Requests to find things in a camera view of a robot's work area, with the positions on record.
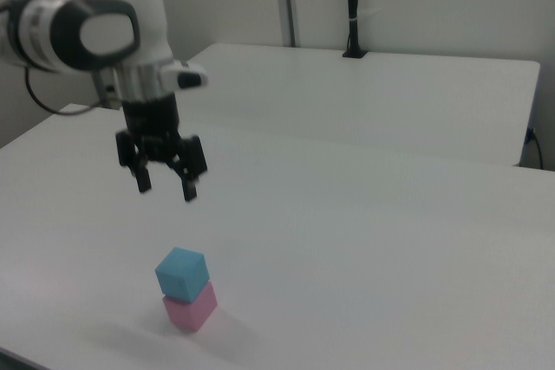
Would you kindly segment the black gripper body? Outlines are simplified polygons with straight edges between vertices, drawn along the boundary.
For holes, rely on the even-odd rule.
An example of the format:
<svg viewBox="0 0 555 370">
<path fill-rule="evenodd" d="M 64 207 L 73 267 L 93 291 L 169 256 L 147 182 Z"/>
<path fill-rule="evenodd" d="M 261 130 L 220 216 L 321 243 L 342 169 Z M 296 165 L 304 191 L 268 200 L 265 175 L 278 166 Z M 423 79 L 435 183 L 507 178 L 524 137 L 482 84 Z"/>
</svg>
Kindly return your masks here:
<svg viewBox="0 0 555 370">
<path fill-rule="evenodd" d="M 127 131 L 135 148 L 153 161 L 167 162 L 170 142 L 180 137 L 176 96 L 169 94 L 153 101 L 123 101 L 122 110 Z"/>
</svg>

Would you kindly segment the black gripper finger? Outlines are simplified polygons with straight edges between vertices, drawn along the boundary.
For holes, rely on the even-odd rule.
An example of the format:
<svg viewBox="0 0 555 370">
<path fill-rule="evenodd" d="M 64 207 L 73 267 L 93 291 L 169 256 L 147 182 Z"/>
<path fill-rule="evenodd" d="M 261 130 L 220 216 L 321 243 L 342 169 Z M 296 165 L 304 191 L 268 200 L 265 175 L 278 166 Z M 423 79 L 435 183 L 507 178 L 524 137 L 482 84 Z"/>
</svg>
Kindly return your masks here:
<svg viewBox="0 0 555 370">
<path fill-rule="evenodd" d="M 120 131 L 115 135 L 118 160 L 120 166 L 126 166 L 135 178 L 140 193 L 152 188 L 147 159 L 135 148 L 135 143 L 129 131 Z"/>
<path fill-rule="evenodd" d="M 170 158 L 166 163 L 180 178 L 184 200 L 197 197 L 196 183 L 207 171 L 206 158 L 199 136 L 177 137 L 170 142 Z"/>
</svg>

